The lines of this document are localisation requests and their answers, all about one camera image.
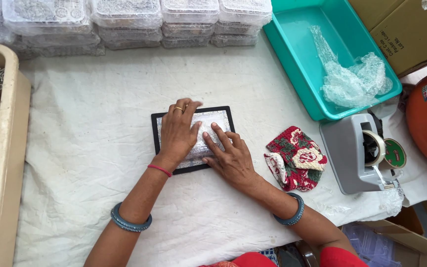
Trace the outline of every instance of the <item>red thread bracelet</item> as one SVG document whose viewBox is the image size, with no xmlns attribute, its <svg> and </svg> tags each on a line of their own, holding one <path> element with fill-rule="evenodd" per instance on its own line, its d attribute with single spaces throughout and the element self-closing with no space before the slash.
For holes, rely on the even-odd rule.
<svg viewBox="0 0 427 267">
<path fill-rule="evenodd" d="M 151 164 L 149 164 L 149 165 L 148 165 L 148 168 L 158 169 L 158 170 L 160 170 L 160 171 L 163 171 L 163 172 L 164 172 L 165 174 L 167 174 L 169 177 L 172 177 L 172 173 L 170 173 L 170 172 L 168 172 L 168 171 L 164 170 L 163 168 L 158 167 L 158 166 L 156 166 L 156 165 L 151 165 Z"/>
</svg>

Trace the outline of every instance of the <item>hand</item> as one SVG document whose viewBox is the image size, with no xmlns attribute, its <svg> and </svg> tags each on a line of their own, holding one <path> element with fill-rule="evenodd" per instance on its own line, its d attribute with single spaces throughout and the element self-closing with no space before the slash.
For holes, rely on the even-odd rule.
<svg viewBox="0 0 427 267">
<path fill-rule="evenodd" d="M 202 122 L 190 127 L 192 116 L 201 102 L 190 98 L 177 100 L 175 105 L 169 106 L 169 112 L 162 117 L 161 150 L 152 164 L 173 172 L 182 160 L 189 154 L 197 143 L 197 133 Z"/>
<path fill-rule="evenodd" d="M 207 132 L 204 132 L 202 136 L 205 143 L 218 161 L 210 157 L 203 158 L 202 161 L 222 175 L 228 184 L 248 195 L 264 179 L 255 172 L 252 156 L 245 141 L 237 133 L 223 132 L 216 123 L 212 123 L 212 130 L 222 142 L 225 152 L 212 141 Z"/>
</svg>

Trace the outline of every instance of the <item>black picture frame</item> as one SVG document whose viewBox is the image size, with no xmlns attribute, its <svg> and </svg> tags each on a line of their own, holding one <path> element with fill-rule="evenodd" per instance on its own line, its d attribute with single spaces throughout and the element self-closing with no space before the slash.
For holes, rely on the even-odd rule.
<svg viewBox="0 0 427 267">
<path fill-rule="evenodd" d="M 195 111 L 195 113 L 222 111 L 222 110 L 227 112 L 228 123 L 230 124 L 230 131 L 234 133 L 235 127 L 234 127 L 234 122 L 232 119 L 232 113 L 230 112 L 229 106 L 216 106 L 216 107 L 199 108 Z M 161 150 L 161 146 L 159 144 L 159 137 L 157 136 L 157 118 L 163 117 L 166 113 L 167 112 L 151 114 L 151 123 L 153 126 L 153 137 L 154 137 L 154 149 L 156 150 L 156 155 L 159 154 L 159 151 Z M 175 171 L 172 172 L 172 174 L 176 175 L 176 174 L 181 174 L 181 173 L 190 173 L 190 172 L 194 172 L 194 171 L 198 171 L 198 170 L 202 170 L 202 169 L 207 169 L 207 168 L 210 168 L 210 166 L 207 164 L 201 164 L 201 165 L 197 165 L 197 166 L 176 169 Z"/>
</svg>

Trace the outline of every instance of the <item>tape roll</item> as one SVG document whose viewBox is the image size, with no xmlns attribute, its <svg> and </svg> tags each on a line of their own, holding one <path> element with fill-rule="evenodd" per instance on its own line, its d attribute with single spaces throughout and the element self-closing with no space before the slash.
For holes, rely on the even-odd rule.
<svg viewBox="0 0 427 267">
<path fill-rule="evenodd" d="M 378 163 L 380 163 L 385 158 L 385 154 L 386 154 L 385 141 L 383 141 L 383 139 L 379 137 L 378 134 L 370 130 L 362 130 L 362 133 L 370 136 L 373 139 L 373 141 L 377 144 L 377 148 L 378 148 L 378 154 L 375 160 L 373 160 L 372 162 L 366 163 L 365 167 L 378 165 Z"/>
</svg>

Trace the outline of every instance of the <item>teal plastic tray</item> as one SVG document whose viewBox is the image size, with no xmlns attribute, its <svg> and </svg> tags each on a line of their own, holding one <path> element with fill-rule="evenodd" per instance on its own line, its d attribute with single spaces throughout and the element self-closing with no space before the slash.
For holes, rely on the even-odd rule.
<svg viewBox="0 0 427 267">
<path fill-rule="evenodd" d="M 401 93 L 401 83 L 347 0 L 272 0 L 273 20 L 264 30 L 284 70 L 315 121 L 338 120 L 370 106 L 340 107 L 324 100 L 325 70 L 309 26 L 321 27 L 324 38 L 343 67 L 369 52 L 383 59 L 393 88 L 376 98 L 382 102 Z"/>
</svg>

